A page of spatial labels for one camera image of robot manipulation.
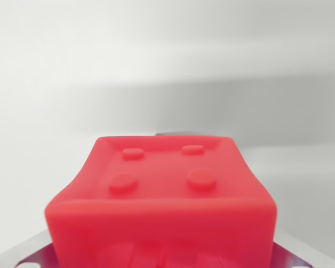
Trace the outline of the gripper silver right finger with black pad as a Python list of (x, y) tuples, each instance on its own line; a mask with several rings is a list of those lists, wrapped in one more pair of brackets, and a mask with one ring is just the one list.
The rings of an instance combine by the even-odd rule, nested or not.
[(271, 267), (335, 268), (335, 260), (284, 231), (275, 231)]

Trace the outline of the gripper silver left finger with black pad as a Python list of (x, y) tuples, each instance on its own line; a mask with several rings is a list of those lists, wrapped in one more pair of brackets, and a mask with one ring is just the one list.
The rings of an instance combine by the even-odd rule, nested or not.
[(0, 253), (0, 267), (59, 267), (48, 230)]

